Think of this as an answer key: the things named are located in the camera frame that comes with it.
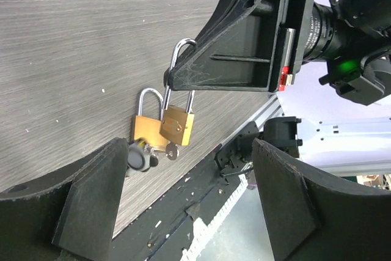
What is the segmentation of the large brass padlock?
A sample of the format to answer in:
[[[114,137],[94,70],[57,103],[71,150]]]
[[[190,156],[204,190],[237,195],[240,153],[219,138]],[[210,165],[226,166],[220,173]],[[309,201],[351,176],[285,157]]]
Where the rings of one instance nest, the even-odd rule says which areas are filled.
[[[153,94],[159,102],[159,114],[158,118],[143,116],[143,103],[146,94]],[[163,119],[163,96],[154,88],[146,87],[142,89],[138,96],[137,113],[133,120],[133,129],[131,133],[131,139],[137,140],[144,138],[156,152],[164,153],[169,141],[160,135],[161,122]]]

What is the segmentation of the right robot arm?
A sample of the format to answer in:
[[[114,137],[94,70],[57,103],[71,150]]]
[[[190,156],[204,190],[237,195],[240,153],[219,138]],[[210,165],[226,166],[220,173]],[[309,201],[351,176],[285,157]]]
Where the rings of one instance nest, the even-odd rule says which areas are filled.
[[[211,18],[164,74],[170,90],[281,91],[304,64],[368,106],[390,94],[390,0],[219,0]]]

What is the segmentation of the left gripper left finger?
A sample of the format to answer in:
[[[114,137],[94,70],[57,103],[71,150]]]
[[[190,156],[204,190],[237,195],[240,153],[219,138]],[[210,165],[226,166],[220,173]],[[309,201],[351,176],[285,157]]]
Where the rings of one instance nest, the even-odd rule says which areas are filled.
[[[114,138],[1,192],[1,260],[108,260],[127,158]]]

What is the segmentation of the black white keychain charm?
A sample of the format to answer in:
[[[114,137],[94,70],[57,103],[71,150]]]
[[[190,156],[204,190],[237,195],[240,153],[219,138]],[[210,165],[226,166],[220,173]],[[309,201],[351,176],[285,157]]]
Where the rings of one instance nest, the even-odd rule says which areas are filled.
[[[128,164],[125,177],[132,171],[147,172],[151,167],[157,167],[159,159],[154,148],[144,139],[134,140],[128,146]]]

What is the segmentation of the small brass padlock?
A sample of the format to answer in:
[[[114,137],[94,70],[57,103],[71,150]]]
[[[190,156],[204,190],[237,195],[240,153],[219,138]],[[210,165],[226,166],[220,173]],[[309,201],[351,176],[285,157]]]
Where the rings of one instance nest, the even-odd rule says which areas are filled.
[[[171,92],[167,81],[162,106],[163,119],[159,133],[169,141],[166,146],[166,156],[170,160],[176,160],[179,155],[178,146],[187,146],[190,142],[195,116],[192,112],[195,91],[189,91],[185,108],[169,103]]]

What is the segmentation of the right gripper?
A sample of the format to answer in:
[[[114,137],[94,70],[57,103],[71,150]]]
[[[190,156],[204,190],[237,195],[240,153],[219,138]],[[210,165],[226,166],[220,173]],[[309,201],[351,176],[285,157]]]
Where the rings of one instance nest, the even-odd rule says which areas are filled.
[[[314,0],[219,0],[196,46],[164,74],[172,90],[277,92],[304,59]]]

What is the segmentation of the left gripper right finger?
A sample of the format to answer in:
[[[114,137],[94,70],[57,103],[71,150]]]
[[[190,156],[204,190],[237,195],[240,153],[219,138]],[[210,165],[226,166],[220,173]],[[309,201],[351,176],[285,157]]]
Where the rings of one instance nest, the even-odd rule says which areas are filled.
[[[337,177],[259,139],[252,159],[275,260],[390,259],[390,191]]]

